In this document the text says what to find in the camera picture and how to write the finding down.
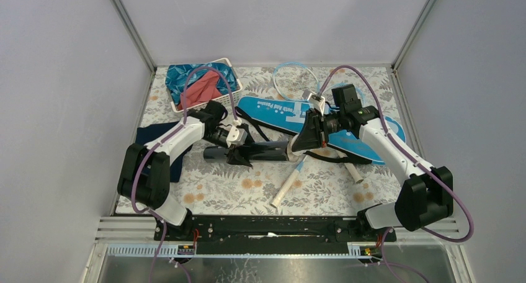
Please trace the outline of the white plastic tube cap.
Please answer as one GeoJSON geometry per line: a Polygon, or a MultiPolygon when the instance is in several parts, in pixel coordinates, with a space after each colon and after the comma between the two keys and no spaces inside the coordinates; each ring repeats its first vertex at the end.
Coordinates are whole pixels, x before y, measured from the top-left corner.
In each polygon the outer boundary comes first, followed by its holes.
{"type": "Polygon", "coordinates": [[[286,155],[287,155],[287,159],[289,162],[298,162],[299,160],[302,159],[302,157],[304,156],[305,154],[305,150],[300,150],[300,151],[293,151],[292,150],[292,146],[293,144],[296,142],[297,140],[297,137],[298,135],[295,135],[291,138],[291,140],[288,142],[287,144],[287,148],[286,148],[286,155]]]}

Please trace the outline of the black shuttlecock tube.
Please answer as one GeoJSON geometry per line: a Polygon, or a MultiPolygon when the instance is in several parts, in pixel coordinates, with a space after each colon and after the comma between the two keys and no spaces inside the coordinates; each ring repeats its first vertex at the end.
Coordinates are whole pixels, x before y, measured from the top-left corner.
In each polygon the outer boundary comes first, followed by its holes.
{"type": "MultiPolygon", "coordinates": [[[[250,146],[252,153],[249,157],[252,161],[288,161],[286,155],[286,141],[263,141],[255,143],[245,143],[250,146]]],[[[228,148],[221,146],[209,146],[203,151],[203,158],[209,163],[226,163],[228,148]]]]}

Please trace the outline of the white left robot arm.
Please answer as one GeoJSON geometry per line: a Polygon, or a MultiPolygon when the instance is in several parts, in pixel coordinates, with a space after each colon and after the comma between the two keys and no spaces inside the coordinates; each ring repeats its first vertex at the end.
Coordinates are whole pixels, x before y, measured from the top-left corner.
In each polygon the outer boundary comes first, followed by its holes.
{"type": "Polygon", "coordinates": [[[236,149],[249,140],[248,125],[235,117],[229,129],[223,128],[227,113],[222,104],[210,101],[203,109],[190,109],[159,138],[144,145],[134,143],[126,150],[118,193],[169,223],[169,233],[177,240],[187,239],[193,225],[189,209],[170,193],[171,165],[200,140],[226,148],[229,159],[240,158],[236,149]]]}

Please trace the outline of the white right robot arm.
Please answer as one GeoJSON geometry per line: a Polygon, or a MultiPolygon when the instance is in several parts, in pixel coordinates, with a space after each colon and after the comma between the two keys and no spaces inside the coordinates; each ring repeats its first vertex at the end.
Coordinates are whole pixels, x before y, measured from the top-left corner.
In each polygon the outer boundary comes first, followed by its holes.
{"type": "Polygon", "coordinates": [[[452,174],[446,167],[436,168],[422,159],[387,125],[374,106],[362,106],[354,85],[332,91],[336,110],[325,112],[324,97],[305,90],[303,97],[312,105],[306,111],[299,134],[289,143],[294,155],[322,148],[329,136],[342,130],[350,132],[369,146],[387,165],[401,184],[395,202],[376,205],[359,213],[355,231],[370,241],[386,227],[415,231],[452,215],[452,174]]]}

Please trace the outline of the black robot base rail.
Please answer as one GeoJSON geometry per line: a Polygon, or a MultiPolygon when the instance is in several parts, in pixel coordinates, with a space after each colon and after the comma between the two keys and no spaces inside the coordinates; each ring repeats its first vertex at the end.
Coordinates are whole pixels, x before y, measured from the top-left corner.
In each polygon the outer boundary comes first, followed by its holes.
{"type": "Polygon", "coordinates": [[[394,232],[370,229],[360,218],[270,215],[193,215],[182,225],[163,229],[156,223],[154,240],[188,241],[197,254],[347,254],[348,243],[376,246],[394,232]]]}

